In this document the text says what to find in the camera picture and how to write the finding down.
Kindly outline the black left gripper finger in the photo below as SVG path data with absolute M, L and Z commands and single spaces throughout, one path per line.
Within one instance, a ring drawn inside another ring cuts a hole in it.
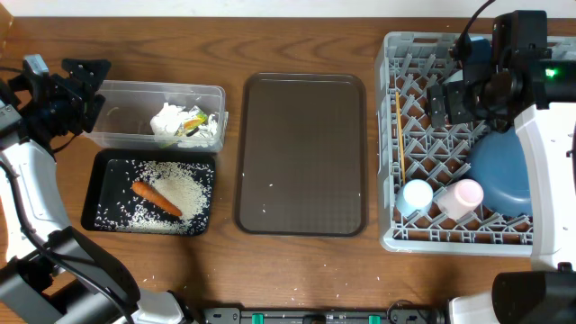
M 83 131 L 92 132 L 98 116 L 104 106 L 105 97 L 96 94 L 93 98 L 85 102 L 83 112 Z
M 68 72 L 70 79 L 76 80 L 83 87 L 97 92 L 106 79 L 112 63 L 107 59 L 64 58 L 61 66 Z

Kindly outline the wooden chopstick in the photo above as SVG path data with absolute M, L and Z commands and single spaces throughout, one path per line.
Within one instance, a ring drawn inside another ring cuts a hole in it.
M 397 120 L 397 129 L 398 129 L 398 142 L 399 142 L 399 154 L 400 154 L 400 171 L 401 171 L 401 180 L 403 184 L 406 184 L 406 169 L 405 169 L 405 158 L 404 158 L 404 144 L 403 144 L 403 129 L 402 129 L 402 120 L 401 120 L 401 106 L 400 106 L 400 93 L 398 91 L 395 92 L 395 112 L 396 112 L 396 120 Z

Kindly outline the white tissue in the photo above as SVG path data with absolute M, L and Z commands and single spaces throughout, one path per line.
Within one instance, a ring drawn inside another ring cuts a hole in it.
M 185 108 L 174 104 L 164 103 L 162 109 L 150 120 L 150 127 L 154 135 L 174 136 L 185 118 Z

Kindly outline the dark blue plate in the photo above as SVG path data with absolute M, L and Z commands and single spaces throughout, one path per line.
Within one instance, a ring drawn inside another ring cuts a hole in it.
M 474 144 L 466 177 L 483 189 L 482 204 L 507 217 L 532 215 L 527 164 L 513 128 L 490 132 Z

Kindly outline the light blue cup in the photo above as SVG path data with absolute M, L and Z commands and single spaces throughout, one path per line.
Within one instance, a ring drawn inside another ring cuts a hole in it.
M 414 212 L 427 214 L 433 202 L 433 189 L 424 180 L 408 181 L 398 192 L 395 207 L 401 216 L 408 217 Z

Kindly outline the pink cup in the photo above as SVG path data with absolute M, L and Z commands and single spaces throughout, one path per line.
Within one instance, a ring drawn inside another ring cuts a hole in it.
M 481 203 L 484 192 L 479 183 L 472 179 L 463 179 L 450 184 L 438 196 L 436 205 L 442 213 L 454 221 L 473 212 Z

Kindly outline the orange carrot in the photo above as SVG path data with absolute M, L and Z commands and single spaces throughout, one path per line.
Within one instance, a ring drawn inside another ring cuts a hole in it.
M 150 201 L 163 211 L 175 217 L 182 217 L 182 212 L 173 205 L 166 197 L 144 182 L 135 182 L 131 185 L 131 190 L 138 196 Z

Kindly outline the yellow green snack wrapper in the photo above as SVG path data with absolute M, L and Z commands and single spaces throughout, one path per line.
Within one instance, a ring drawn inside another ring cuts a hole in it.
M 176 132 L 179 137 L 191 136 L 198 128 L 208 121 L 208 115 L 198 106 L 184 108 L 178 117 L 181 119 L 180 126 Z

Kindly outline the white paper napkin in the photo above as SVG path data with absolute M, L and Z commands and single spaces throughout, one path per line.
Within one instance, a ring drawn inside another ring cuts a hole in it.
M 194 134 L 195 137 L 208 139 L 213 138 L 218 129 L 218 115 L 213 113 L 208 116 L 205 123 L 198 126 L 198 131 Z

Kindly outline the pile of white rice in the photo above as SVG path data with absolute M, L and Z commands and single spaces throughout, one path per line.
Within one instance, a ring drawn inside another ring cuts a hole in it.
M 214 167 L 208 163 L 112 159 L 91 225 L 100 231 L 197 236 L 208 228 Z M 183 214 L 175 217 L 131 190 L 151 185 Z

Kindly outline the light blue bowl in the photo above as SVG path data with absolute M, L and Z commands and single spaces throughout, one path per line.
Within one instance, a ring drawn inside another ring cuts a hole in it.
M 456 72 L 454 72 L 450 77 L 448 77 L 444 83 L 448 84 L 448 83 L 453 83 L 453 82 L 459 82 L 462 81 L 464 79 L 464 73 L 462 70 L 457 70 Z

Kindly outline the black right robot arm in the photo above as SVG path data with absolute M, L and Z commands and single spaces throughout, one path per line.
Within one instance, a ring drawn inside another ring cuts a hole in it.
M 521 58 L 475 82 L 427 90 L 433 127 L 501 120 L 522 148 L 535 234 L 532 268 L 502 273 L 489 292 L 448 304 L 452 323 L 575 321 L 575 63 Z

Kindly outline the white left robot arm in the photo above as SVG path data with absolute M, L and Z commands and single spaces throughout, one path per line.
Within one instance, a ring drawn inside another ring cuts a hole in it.
M 27 323 L 193 322 L 172 292 L 140 289 L 117 258 L 71 225 L 50 142 L 94 128 L 111 63 L 65 58 L 62 67 L 66 77 L 28 55 L 1 84 L 2 303 Z

